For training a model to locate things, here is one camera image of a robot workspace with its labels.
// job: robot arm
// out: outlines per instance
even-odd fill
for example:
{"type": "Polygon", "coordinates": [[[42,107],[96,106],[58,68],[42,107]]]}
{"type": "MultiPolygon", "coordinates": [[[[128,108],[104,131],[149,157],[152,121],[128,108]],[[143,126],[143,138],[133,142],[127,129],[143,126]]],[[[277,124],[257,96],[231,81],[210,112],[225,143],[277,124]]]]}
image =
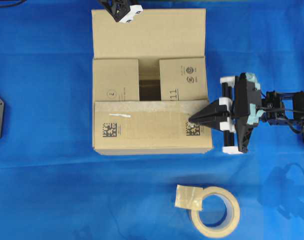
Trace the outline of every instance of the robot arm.
{"type": "Polygon", "coordinates": [[[247,153],[252,131],[258,127],[259,121],[268,122],[270,125],[288,125],[293,132],[304,134],[304,92],[273,91],[267,92],[262,99],[261,85],[252,73],[223,77],[220,82],[223,97],[191,116],[189,121],[222,131],[223,152],[247,153]],[[294,109],[285,109],[283,100],[292,100],[294,109]],[[294,118],[288,119],[286,111],[294,112],[294,118]],[[234,146],[234,133],[237,134],[238,146],[234,146]]]}

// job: printed symbol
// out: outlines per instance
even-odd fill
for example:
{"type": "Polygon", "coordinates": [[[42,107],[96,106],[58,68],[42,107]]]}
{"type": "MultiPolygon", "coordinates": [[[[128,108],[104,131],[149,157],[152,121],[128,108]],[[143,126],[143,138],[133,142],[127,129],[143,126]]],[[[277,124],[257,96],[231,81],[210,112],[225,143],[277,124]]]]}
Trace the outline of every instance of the printed symbol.
{"type": "Polygon", "coordinates": [[[186,136],[200,136],[201,129],[199,125],[186,122],[186,136]]]}
{"type": "Polygon", "coordinates": [[[188,82],[189,84],[193,84],[194,81],[195,81],[195,79],[194,79],[192,76],[188,76],[188,77],[186,78],[186,80],[187,80],[187,82],[188,82]]]}
{"type": "Polygon", "coordinates": [[[186,72],[188,74],[192,74],[194,72],[194,69],[191,66],[189,66],[188,68],[186,68],[186,72]]]}
{"type": "Polygon", "coordinates": [[[103,137],[117,137],[117,123],[103,123],[103,137]]]}
{"type": "Polygon", "coordinates": [[[109,91],[107,91],[106,95],[109,99],[115,99],[117,96],[117,93],[115,90],[110,89],[109,91]]]}

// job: blue surface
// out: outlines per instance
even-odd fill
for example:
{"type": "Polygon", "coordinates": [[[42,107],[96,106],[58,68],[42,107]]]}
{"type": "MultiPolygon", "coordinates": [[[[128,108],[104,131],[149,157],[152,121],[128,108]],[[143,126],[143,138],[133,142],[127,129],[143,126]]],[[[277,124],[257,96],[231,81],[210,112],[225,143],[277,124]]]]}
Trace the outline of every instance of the blue surface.
{"type": "MultiPolygon", "coordinates": [[[[304,90],[304,1],[144,2],[207,8],[210,100],[219,77],[254,72],[262,90],[304,90]]],[[[220,186],[241,206],[226,239],[304,239],[304,143],[260,124],[242,156],[100,156],[91,147],[95,0],[0,9],[0,240],[203,239],[174,207],[176,184],[220,186]]]]}

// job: teal component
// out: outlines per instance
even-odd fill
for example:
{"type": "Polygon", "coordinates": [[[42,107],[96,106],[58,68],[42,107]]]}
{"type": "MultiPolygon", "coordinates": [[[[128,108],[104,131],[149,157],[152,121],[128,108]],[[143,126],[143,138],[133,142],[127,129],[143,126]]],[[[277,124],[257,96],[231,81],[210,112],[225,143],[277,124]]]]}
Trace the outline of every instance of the teal component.
{"type": "Polygon", "coordinates": [[[255,88],[257,90],[261,89],[261,84],[258,82],[257,77],[254,73],[247,72],[246,73],[246,78],[247,78],[247,81],[255,83],[255,88]]]}
{"type": "Polygon", "coordinates": [[[250,111],[251,114],[248,116],[247,119],[247,124],[253,125],[253,124],[258,124],[260,121],[260,117],[264,114],[264,110],[258,110],[256,112],[256,105],[255,104],[250,104],[250,111]]]}

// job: torn tape piece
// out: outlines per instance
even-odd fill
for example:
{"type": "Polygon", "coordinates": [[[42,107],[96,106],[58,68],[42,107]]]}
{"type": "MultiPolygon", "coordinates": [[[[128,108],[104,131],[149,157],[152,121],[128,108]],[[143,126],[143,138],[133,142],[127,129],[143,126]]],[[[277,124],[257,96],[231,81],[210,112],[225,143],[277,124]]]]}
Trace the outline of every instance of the torn tape piece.
{"type": "Polygon", "coordinates": [[[201,187],[177,185],[175,207],[201,211],[202,191],[201,187]]]}
{"type": "Polygon", "coordinates": [[[120,117],[123,117],[123,118],[124,118],[124,117],[125,117],[125,118],[130,118],[130,117],[131,117],[131,115],[122,114],[122,113],[120,113],[120,114],[119,114],[119,113],[110,113],[109,115],[110,115],[110,116],[115,116],[115,117],[119,117],[119,116],[120,116],[120,117]]]}

